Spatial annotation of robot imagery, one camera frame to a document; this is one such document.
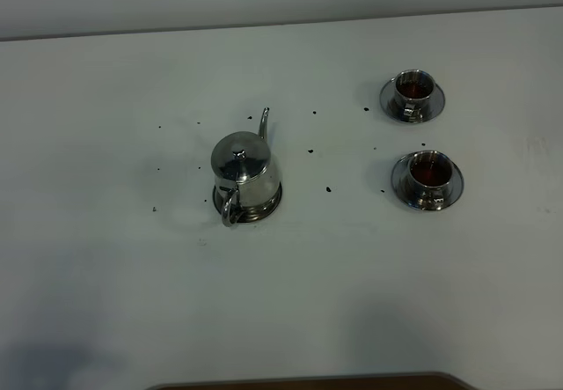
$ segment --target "dark tea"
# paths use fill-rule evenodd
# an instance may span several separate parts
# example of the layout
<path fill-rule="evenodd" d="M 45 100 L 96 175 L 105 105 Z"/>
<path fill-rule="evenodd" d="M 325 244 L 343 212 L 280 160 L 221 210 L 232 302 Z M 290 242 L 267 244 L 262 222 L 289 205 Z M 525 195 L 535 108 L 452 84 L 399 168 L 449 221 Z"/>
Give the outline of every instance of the dark tea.
<path fill-rule="evenodd" d="M 417 82 L 405 82 L 397 84 L 397 91 L 407 98 L 426 98 L 432 89 Z"/>
<path fill-rule="evenodd" d="M 425 186 L 441 186 L 450 181 L 451 170 L 442 163 L 421 161 L 411 166 L 411 174 Z"/>

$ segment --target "teapot lid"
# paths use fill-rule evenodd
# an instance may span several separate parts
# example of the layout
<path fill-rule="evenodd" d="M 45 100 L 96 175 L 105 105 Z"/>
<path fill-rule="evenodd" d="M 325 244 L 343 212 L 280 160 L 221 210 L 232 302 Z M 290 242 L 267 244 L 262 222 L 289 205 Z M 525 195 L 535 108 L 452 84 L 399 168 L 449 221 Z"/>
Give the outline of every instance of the teapot lid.
<path fill-rule="evenodd" d="M 215 146 L 211 167 L 218 177 L 240 183 L 262 173 L 270 157 L 270 148 L 264 139 L 252 132 L 236 132 Z"/>

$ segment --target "stainless steel teapot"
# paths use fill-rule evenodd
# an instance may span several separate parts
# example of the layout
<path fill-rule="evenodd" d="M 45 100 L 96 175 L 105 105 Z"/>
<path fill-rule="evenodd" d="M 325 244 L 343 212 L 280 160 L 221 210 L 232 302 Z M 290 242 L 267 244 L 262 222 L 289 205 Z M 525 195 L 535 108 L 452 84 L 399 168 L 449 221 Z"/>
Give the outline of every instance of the stainless steel teapot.
<path fill-rule="evenodd" d="M 279 170 L 267 145 L 269 111 L 265 108 L 262 113 L 258 135 L 232 133 L 211 154 L 214 203 L 227 227 L 267 217 L 281 199 Z"/>

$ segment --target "teapot spout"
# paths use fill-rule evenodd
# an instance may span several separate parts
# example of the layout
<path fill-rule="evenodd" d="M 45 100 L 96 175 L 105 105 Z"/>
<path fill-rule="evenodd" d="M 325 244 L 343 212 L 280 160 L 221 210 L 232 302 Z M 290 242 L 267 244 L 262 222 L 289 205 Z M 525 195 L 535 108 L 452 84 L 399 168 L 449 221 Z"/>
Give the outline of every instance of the teapot spout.
<path fill-rule="evenodd" d="M 258 136 L 267 141 L 267 115 L 270 113 L 269 108 L 264 108 L 262 113 L 262 120 L 260 120 L 260 128 L 258 129 Z"/>

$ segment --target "white table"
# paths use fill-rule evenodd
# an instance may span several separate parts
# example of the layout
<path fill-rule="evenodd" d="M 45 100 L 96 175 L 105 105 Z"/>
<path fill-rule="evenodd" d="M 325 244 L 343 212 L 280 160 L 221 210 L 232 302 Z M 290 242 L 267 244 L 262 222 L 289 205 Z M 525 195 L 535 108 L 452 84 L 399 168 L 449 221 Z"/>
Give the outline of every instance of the white table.
<path fill-rule="evenodd" d="M 563 387 L 562 43 L 546 8 L 0 44 L 0 388 Z M 377 101 L 411 68 L 421 125 Z M 229 230 L 210 154 L 263 107 L 283 199 Z M 443 212 L 390 187 L 422 143 L 464 174 Z"/>

